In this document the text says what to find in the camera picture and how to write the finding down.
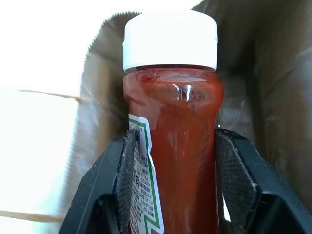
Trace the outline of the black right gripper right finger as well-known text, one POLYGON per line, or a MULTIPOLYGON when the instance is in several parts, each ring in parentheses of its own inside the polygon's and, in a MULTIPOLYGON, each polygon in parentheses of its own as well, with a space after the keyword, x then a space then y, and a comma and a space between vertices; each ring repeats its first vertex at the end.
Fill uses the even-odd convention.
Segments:
POLYGON ((235 234, 310 234, 312 214, 251 142, 215 129, 218 184, 235 234))

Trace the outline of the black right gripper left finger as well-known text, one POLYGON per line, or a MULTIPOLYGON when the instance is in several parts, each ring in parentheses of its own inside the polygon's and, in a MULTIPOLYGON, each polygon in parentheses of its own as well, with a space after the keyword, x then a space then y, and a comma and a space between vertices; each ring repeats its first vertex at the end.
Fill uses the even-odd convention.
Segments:
POLYGON ((82 177, 61 234, 126 234, 138 131, 116 134, 82 177))

